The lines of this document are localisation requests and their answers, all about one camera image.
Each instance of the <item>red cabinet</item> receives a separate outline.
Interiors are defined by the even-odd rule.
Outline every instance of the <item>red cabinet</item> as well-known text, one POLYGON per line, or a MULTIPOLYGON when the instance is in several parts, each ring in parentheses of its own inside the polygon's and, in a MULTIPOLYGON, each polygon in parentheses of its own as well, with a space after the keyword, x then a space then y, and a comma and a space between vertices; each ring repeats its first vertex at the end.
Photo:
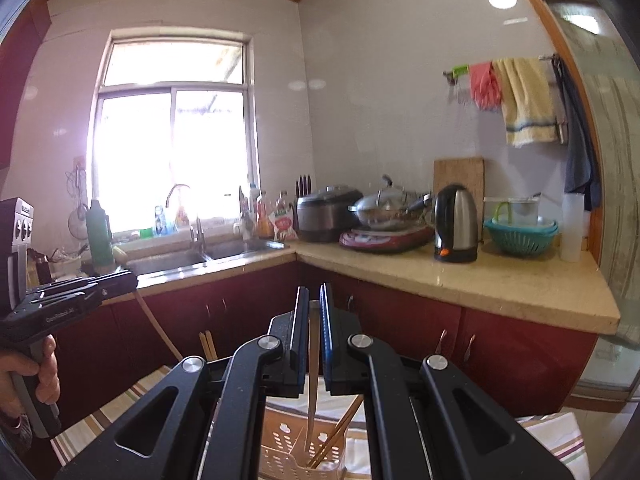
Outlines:
POLYGON ((0 43, 0 169, 11 161, 24 84, 50 23, 46 5, 28 5, 0 43))
MULTIPOLYGON (((210 291, 206 284, 145 297, 158 323, 184 357, 204 355, 198 333, 204 332, 210 322, 210 291)), ((112 307, 136 380, 162 365, 171 367, 177 363, 136 300, 112 307)))
POLYGON ((560 409, 597 336, 464 309, 453 361, 513 416, 560 409))
POLYGON ((231 355, 240 345, 266 334, 274 316, 295 308, 299 284, 296 262, 216 282, 216 295, 220 296, 227 320, 226 333, 221 338, 225 351, 219 355, 231 355))
POLYGON ((60 421, 75 424, 140 377, 131 367, 110 306, 55 334, 60 377, 60 421))
POLYGON ((319 287, 331 283, 335 306, 358 314, 367 335, 389 343, 400 355, 424 359, 439 353, 450 356, 458 333, 462 309, 335 272, 302 266, 302 280, 311 297, 319 287))
MULTIPOLYGON (((590 357, 595 334, 496 316, 291 262, 146 297, 184 355, 204 355, 211 330, 219 357, 265 334, 290 312, 299 285, 312 299, 330 282, 335 306, 358 314, 363 332, 415 359, 439 351, 511 415, 557 411, 590 357)), ((58 334, 65 427, 163 364, 176 363, 136 301, 98 309, 58 334)))

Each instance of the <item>beige countertop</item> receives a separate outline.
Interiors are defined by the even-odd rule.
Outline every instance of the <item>beige countertop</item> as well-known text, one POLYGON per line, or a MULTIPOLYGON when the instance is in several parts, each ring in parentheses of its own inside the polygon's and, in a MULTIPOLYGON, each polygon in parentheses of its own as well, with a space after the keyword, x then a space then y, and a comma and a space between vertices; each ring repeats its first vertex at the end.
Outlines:
MULTIPOLYGON (((338 244, 294 242, 273 253, 210 262, 184 272, 140 278, 143 296, 223 280, 295 260, 367 282, 491 314, 583 332, 614 334, 620 320, 616 302, 587 251, 579 262, 562 262, 550 251, 533 260, 480 246, 472 264, 446 264, 433 245, 402 254, 365 254, 338 244)), ((132 294, 110 300, 130 300, 132 294)))

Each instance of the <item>yellow towel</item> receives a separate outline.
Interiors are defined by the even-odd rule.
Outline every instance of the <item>yellow towel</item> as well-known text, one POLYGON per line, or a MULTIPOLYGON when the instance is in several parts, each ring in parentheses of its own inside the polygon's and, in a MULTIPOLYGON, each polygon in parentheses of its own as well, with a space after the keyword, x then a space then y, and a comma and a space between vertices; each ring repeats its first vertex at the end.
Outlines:
POLYGON ((533 57, 497 59, 494 72, 502 89, 507 144, 557 142, 556 114, 540 61, 533 57))

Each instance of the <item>window frame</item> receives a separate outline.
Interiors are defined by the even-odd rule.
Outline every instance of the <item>window frame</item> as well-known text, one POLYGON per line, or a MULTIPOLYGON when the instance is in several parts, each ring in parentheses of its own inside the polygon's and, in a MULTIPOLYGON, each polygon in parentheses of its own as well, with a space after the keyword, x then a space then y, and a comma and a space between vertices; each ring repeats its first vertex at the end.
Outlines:
MULTIPOLYGON (((118 97, 127 97, 134 95, 145 94, 159 94, 166 93, 171 94, 171 109, 170 109, 170 135, 171 140, 174 140, 174 125, 175 125, 175 104, 176 94, 179 91, 223 91, 234 92, 242 94, 242 111, 244 115, 244 132, 246 136, 246 157, 247 157, 247 169, 249 182, 255 182, 258 185, 259 173, 257 167, 257 153, 256 153, 256 137, 254 128, 255 113, 253 110, 253 102, 251 99, 250 89, 250 42, 240 40, 227 40, 216 37, 202 37, 202 36, 131 36, 126 38, 110 38, 110 42, 107 46, 104 61, 100 67, 100 73, 98 76, 98 84, 95 91, 95 113, 93 114, 94 126, 91 130, 91 196, 98 197, 100 182, 98 179, 97 165, 95 163, 95 133, 96 128, 100 125, 102 120, 102 105, 106 99, 113 99, 118 97), (127 83, 120 85, 105 86, 104 81, 106 79, 111 55, 113 54, 114 46, 117 44, 127 43, 141 43, 151 41, 185 41, 185 42, 197 42, 197 43, 215 43, 215 44, 229 44, 233 46, 240 46, 242 48, 242 83, 227 83, 227 82, 207 82, 207 81, 162 81, 151 84, 137 84, 127 83)), ((203 224, 220 225, 220 218, 217 219, 201 219, 203 224)), ((136 229, 114 233, 116 238, 127 238, 129 235, 136 231, 136 229)))

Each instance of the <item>cabinet handle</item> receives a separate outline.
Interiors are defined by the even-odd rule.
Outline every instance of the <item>cabinet handle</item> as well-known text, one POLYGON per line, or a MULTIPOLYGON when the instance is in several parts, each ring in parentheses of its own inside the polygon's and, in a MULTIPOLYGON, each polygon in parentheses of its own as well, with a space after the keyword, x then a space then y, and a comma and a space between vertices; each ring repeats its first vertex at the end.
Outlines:
POLYGON ((442 334, 440 334, 440 340, 438 341, 438 344, 436 345, 436 349, 435 352, 436 354, 441 354, 442 353, 442 342, 444 341, 444 338, 446 338, 447 336, 447 329, 444 329, 442 331, 442 334))
POLYGON ((469 346, 466 347, 465 356, 462 359, 463 364, 466 364, 469 361, 469 358, 471 357, 471 345, 474 343, 475 340, 476 340, 476 334, 473 334, 471 336, 471 339, 469 340, 469 346))

